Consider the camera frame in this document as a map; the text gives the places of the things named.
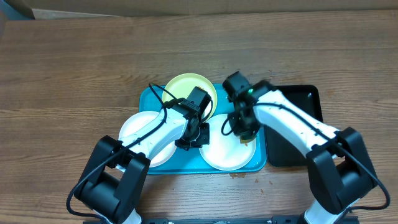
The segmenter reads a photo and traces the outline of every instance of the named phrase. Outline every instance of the wooden table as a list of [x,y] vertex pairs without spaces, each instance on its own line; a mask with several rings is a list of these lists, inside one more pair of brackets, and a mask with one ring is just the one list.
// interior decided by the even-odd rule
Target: wooden table
[[[118,136],[148,82],[194,72],[221,83],[313,84],[325,121],[361,131],[398,219],[398,13],[345,11],[9,21],[0,44],[0,222],[81,223],[65,209],[93,146]],[[313,201],[306,168],[266,165],[235,176],[148,176],[144,217],[300,214]],[[380,205],[373,190],[361,205]],[[89,212],[74,200],[75,210]]]

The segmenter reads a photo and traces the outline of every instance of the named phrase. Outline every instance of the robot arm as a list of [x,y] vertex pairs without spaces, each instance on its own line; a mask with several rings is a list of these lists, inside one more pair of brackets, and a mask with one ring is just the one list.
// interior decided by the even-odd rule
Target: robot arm
[[[134,134],[117,141],[109,136],[103,137],[95,146],[79,182],[94,170],[92,175],[75,191],[75,197],[87,207],[99,213],[110,223],[140,224],[141,218],[136,213],[150,160],[166,145],[175,141],[176,145],[188,150],[208,144],[208,124],[201,122],[203,112],[210,95],[200,88],[194,88],[187,99],[172,100],[165,103],[165,111],[149,124]],[[140,139],[158,127],[156,134]],[[139,141],[128,149],[133,142]],[[115,160],[101,167],[107,158],[124,150]],[[119,181],[104,171],[105,166],[117,167],[124,174]]]
[[[317,129],[321,130],[329,138],[334,138],[336,136],[335,132],[338,131],[336,128],[316,120],[315,118],[306,114],[306,112],[293,105],[285,98],[280,90],[267,92],[259,98],[258,103],[275,103],[284,105],[294,110],[302,118],[307,120]],[[311,151],[311,147],[313,145],[317,144],[321,146],[327,142],[326,139],[317,135],[306,124],[286,110],[282,110],[275,106],[262,105],[255,106],[253,110],[257,120],[261,124],[277,131],[280,135],[286,138],[286,140],[291,142],[304,157],[308,152]]]
[[271,84],[261,81],[252,86],[239,72],[229,76],[223,87],[235,107],[235,112],[228,115],[229,123],[241,141],[250,141],[260,125],[266,125],[306,157],[310,188],[316,200],[302,214],[300,224],[335,223],[348,207],[377,186],[351,159],[346,158],[337,166],[333,162],[334,158],[345,156],[336,147],[337,142],[376,176],[364,141],[354,129],[339,131],[323,124],[289,102]]

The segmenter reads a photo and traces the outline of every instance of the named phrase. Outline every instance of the plastic tray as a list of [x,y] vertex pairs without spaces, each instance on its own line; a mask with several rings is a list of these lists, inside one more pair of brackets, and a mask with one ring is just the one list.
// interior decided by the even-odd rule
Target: plastic tray
[[[313,85],[277,86],[295,106],[323,122],[318,89]],[[268,163],[276,167],[305,166],[307,161],[288,140],[266,127]]]
[[[223,113],[230,113],[234,110],[233,104],[227,100],[227,94],[221,84],[214,84],[217,91],[218,103],[213,116]],[[162,90],[154,88],[159,96]],[[160,102],[153,92],[146,88],[139,99],[139,111],[160,111]],[[185,151],[177,148],[174,155],[164,164],[149,169],[148,174],[217,174],[230,172],[255,172],[261,170],[267,162],[266,140],[264,130],[261,129],[256,138],[256,151],[253,158],[246,166],[234,170],[223,171],[210,166],[203,160],[198,149]]]

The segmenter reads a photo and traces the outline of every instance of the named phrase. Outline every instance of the wire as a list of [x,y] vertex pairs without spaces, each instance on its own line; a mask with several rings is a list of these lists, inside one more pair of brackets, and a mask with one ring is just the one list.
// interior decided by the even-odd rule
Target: wire
[[149,83],[148,86],[150,88],[150,90],[154,93],[154,95],[156,96],[156,98],[159,100],[160,104],[162,105],[162,109],[164,110],[164,117],[162,119],[162,121],[160,122],[160,124],[158,124],[154,129],[150,130],[148,133],[146,133],[145,135],[143,135],[141,138],[138,138],[137,140],[135,140],[134,142],[130,143],[127,146],[122,147],[117,153],[113,154],[112,156],[110,156],[109,158],[107,158],[104,162],[102,162],[99,166],[97,166],[95,169],[93,169],[89,174],[87,174],[81,181],[79,181],[79,183],[77,183],[74,188],[72,188],[72,190],[70,191],[68,197],[67,197],[67,210],[69,213],[71,213],[72,215],[76,215],[76,216],[80,216],[80,217],[93,217],[93,218],[98,218],[101,221],[104,221],[104,217],[102,217],[101,215],[97,215],[97,214],[92,214],[92,213],[82,213],[82,212],[76,212],[74,211],[71,206],[70,206],[70,202],[72,200],[73,194],[75,194],[77,188],[79,188],[84,182],[87,181],[87,179],[92,176],[95,172],[97,172],[101,167],[105,166],[106,164],[112,162],[115,158],[117,158],[118,156],[122,155],[126,150],[128,150],[129,148],[135,146],[136,144],[139,144],[142,140],[144,140],[145,138],[147,138],[148,136],[150,136],[151,134],[153,134],[155,131],[157,131],[165,122],[167,119],[167,110],[166,107],[164,107],[164,104],[162,102],[162,99],[160,99],[160,96],[156,93],[156,91],[153,89],[152,85],[156,86],[157,88],[160,88],[161,90],[165,91],[167,94],[169,94],[172,98],[176,99],[175,96],[173,96],[173,94],[171,94],[170,92],[168,92],[167,90],[165,90],[163,87],[156,85],[155,83]]
[[199,125],[203,124],[210,117],[211,111],[213,110],[213,100],[212,99],[210,99],[210,103],[211,103],[210,112],[199,122]]
[[386,197],[386,202],[384,203],[384,205],[380,205],[380,206],[353,206],[353,207],[348,207],[346,209],[346,211],[344,212],[343,216],[344,217],[348,212],[351,212],[353,210],[382,210],[382,209],[386,209],[390,203],[391,203],[391,197],[390,194],[388,192],[388,190],[386,189],[386,187],[384,186],[384,184],[377,178],[375,177],[361,162],[359,162],[351,153],[349,153],[346,149],[344,149],[342,146],[340,146],[339,144],[337,144],[335,141],[333,141],[331,138],[329,138],[328,136],[326,136],[325,134],[323,134],[318,128],[314,127],[311,123],[309,123],[306,119],[304,119],[303,117],[301,117],[297,112],[295,112],[294,110],[284,106],[284,105],[279,105],[276,103],[256,103],[254,106],[275,106],[281,109],[284,109],[290,113],[292,113],[294,116],[296,116],[299,120],[301,120],[304,124],[306,124],[310,129],[312,129],[313,131],[315,131],[315,133],[319,134],[321,137],[323,137],[324,139],[326,139],[327,141],[329,141],[333,146],[335,146],[336,148],[338,148],[346,157],[348,157],[349,159],[351,159],[356,165],[358,165],[360,168],[362,168],[363,170],[365,170],[365,172],[372,178],[372,180],[374,180],[378,186],[381,188],[381,190],[384,193],[384,196]]
[[230,130],[228,133],[224,133],[224,128],[225,128],[225,125],[226,125],[226,123],[227,123],[228,121],[229,121],[229,117],[227,117],[227,118],[225,119],[223,125],[221,126],[221,133],[222,133],[224,136],[230,135],[230,134],[234,131],[234,128],[235,128],[236,125],[237,125],[237,122],[236,122],[235,125],[231,128],[231,130]]

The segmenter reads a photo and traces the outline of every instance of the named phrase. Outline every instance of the black tray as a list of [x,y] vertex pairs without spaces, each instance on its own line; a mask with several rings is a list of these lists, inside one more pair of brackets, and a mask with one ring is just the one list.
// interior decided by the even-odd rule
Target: black tray
[[[277,86],[295,106],[313,118],[323,122],[318,89],[313,85]],[[305,158],[290,142],[271,128],[264,127],[269,164],[281,166],[304,166]]]

